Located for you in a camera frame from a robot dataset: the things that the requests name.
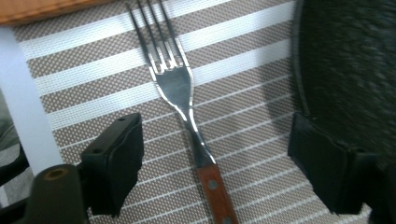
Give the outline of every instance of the stainless steel fork head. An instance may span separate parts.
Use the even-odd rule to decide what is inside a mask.
[[[134,18],[132,10],[129,8],[134,28],[138,35],[140,45],[145,55],[148,69],[152,75],[154,83],[160,93],[161,97],[169,103],[183,118],[184,125],[191,135],[191,150],[193,153],[195,166],[197,168],[198,178],[200,179],[209,206],[212,209],[212,214],[216,223],[230,223],[237,224],[236,213],[233,210],[233,203],[222,181],[219,167],[216,165],[215,160],[209,152],[204,138],[197,129],[192,112],[192,94],[193,94],[193,79],[192,71],[187,61],[180,41],[175,37],[170,21],[166,17],[163,9],[163,4],[160,0],[160,8],[166,22],[166,27],[169,30],[171,41],[176,49],[176,55],[171,50],[169,42],[165,40],[163,31],[158,23],[153,8],[148,0],[148,9],[152,18],[154,19],[155,26],[161,37],[161,44],[164,45],[164,50],[168,59],[165,60],[160,45],[155,41],[154,35],[149,26],[145,12],[137,0],[140,12],[148,28],[148,33],[151,43],[154,47],[154,55],[159,59],[159,69],[153,55],[149,52],[145,39],[143,38],[137,22]]]
[[[197,167],[203,167],[208,164],[215,164],[215,160],[209,152],[209,148],[206,145],[204,138],[198,131],[197,125],[193,118],[192,111],[192,95],[193,95],[193,77],[192,71],[187,61],[186,54],[184,53],[183,48],[181,47],[180,41],[177,37],[175,37],[175,33],[173,31],[172,25],[168,20],[166,13],[164,12],[163,4],[160,1],[160,8],[163,13],[164,21],[166,23],[166,27],[171,36],[170,40],[173,42],[173,45],[176,49],[176,54],[172,51],[169,41],[165,39],[163,36],[163,31],[161,29],[160,24],[156,18],[156,15],[153,11],[151,3],[148,1],[148,9],[152,19],[154,20],[154,25],[157,28],[157,31],[160,35],[161,41],[158,43],[154,39],[154,34],[149,26],[149,22],[146,16],[145,11],[143,10],[140,1],[137,1],[139,5],[140,12],[142,14],[143,21],[145,26],[148,29],[149,37],[151,39],[151,44],[154,47],[153,53],[149,51],[147,42],[143,37],[139,26],[137,24],[136,18],[132,13],[129,5],[131,18],[134,24],[134,28],[136,30],[137,36],[139,38],[139,42],[141,44],[141,48],[143,50],[143,54],[145,56],[148,70],[151,73],[152,79],[157,87],[158,92],[161,97],[182,117],[186,129],[191,134],[191,148],[194,155],[195,165]],[[163,56],[163,51],[161,50],[160,44],[164,46],[164,50],[168,59],[165,60]]]

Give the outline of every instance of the striped placemat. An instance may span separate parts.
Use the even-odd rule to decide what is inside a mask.
[[[331,215],[287,156],[295,2],[163,3],[192,67],[196,121],[240,223],[366,223],[368,209]],[[139,183],[119,218],[92,217],[92,223],[212,221],[181,122],[152,83],[123,1],[14,33],[64,162],[79,163],[79,153],[114,119],[142,114],[146,154]]]

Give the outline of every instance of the brown stripe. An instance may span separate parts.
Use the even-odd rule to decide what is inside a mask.
[[[172,24],[177,30],[177,33],[183,35],[194,30],[263,10],[264,8],[273,7],[283,2],[288,1],[284,0],[280,3],[279,1],[232,1],[175,18],[172,20]],[[130,31],[73,49],[35,58],[29,60],[28,64],[32,70],[33,77],[43,77],[138,47],[139,41],[135,31]]]
[[[124,91],[152,81],[146,66],[124,71],[110,77],[104,77],[72,88],[57,91],[41,97],[46,113],[51,113],[73,105]]]
[[[280,72],[282,72],[285,69],[288,70],[287,63],[285,63],[285,61],[282,61],[282,62],[267,64],[265,66],[254,68],[232,77],[222,78],[220,80],[216,80],[214,82],[199,86],[195,88],[194,102],[196,104],[199,104],[202,101],[207,101],[213,98],[217,98],[221,95],[225,95],[234,91],[244,89],[244,87],[246,87],[248,83],[253,83],[255,80],[257,80],[257,78],[260,78],[260,76],[258,75],[261,74],[261,71],[263,72],[265,72],[265,70],[267,71],[267,74],[263,76],[264,80],[267,78],[279,77],[284,75],[282,73],[278,73],[278,71],[276,70],[277,65],[279,65],[278,68]],[[225,85],[221,84],[221,81],[223,79],[226,81]],[[123,109],[115,113],[104,115],[102,117],[95,119],[86,120],[79,124],[75,124],[63,128],[61,130],[57,130],[54,132],[54,135],[57,140],[58,146],[64,147],[72,143],[82,141],[84,139],[95,137],[99,133],[101,133],[108,125],[110,125],[111,122],[116,118],[122,117],[125,114],[130,114],[135,112],[140,112],[143,116],[143,120],[145,120],[145,119],[156,118],[163,114],[173,113],[175,112],[175,110],[170,105],[168,105],[163,99],[156,99],[150,102],[143,103],[141,105],[132,106],[130,108]]]

